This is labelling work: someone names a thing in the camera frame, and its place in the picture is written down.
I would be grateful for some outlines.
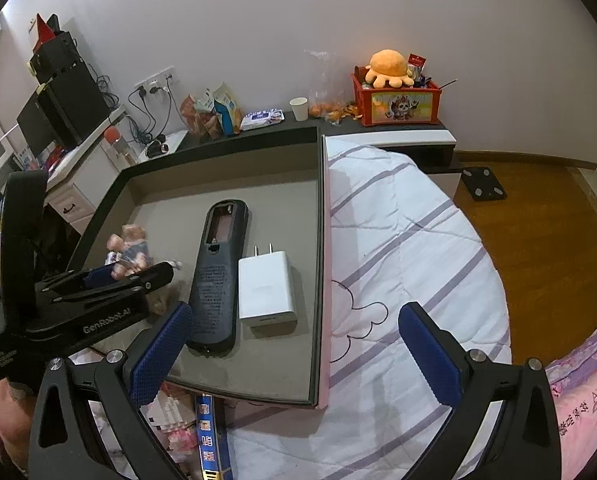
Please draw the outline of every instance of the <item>open box lid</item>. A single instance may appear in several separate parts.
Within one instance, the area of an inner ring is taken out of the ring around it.
[[[286,251],[298,321],[258,328],[237,321],[232,351],[208,356],[186,347],[168,380],[223,397],[325,406],[331,302],[325,157],[324,137],[308,127],[224,139],[128,168],[102,200],[69,269],[101,266],[110,235],[137,223],[155,261],[182,262],[168,290],[150,296],[188,301],[208,210],[221,200],[243,200],[250,210],[243,256],[269,243]],[[95,349],[125,349],[147,326],[131,326]]]

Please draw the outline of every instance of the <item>wall socket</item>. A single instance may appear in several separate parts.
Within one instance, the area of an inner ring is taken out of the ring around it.
[[[138,83],[136,83],[134,85],[134,88],[137,89],[140,86],[143,86],[148,92],[147,96],[149,96],[150,88],[153,88],[155,86],[166,88],[168,76],[172,76],[171,79],[169,80],[170,86],[172,86],[173,83],[178,83],[178,77],[176,75],[176,70],[174,69],[173,66],[171,66],[169,68],[166,68],[162,72],[159,72],[157,74],[154,74],[154,75],[148,77],[147,79],[144,79],[143,81],[139,81]]]

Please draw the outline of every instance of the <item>red triangular object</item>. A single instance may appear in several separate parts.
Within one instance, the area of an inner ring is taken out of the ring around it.
[[[56,38],[56,34],[48,27],[48,24],[45,23],[40,14],[36,15],[36,30],[38,30],[38,40],[33,49],[35,54],[43,43]]]

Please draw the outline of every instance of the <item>baseboard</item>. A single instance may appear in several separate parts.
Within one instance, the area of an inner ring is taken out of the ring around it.
[[[536,155],[534,153],[515,152],[468,152],[454,150],[461,162],[529,162],[531,164],[547,164],[549,166],[570,166],[596,170],[596,162],[565,158],[562,156]]]

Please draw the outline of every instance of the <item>cartoon panda picture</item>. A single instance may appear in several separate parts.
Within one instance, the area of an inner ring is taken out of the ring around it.
[[[414,117],[413,110],[418,107],[418,101],[410,99],[407,95],[400,95],[392,100],[386,117],[395,121],[407,121]]]

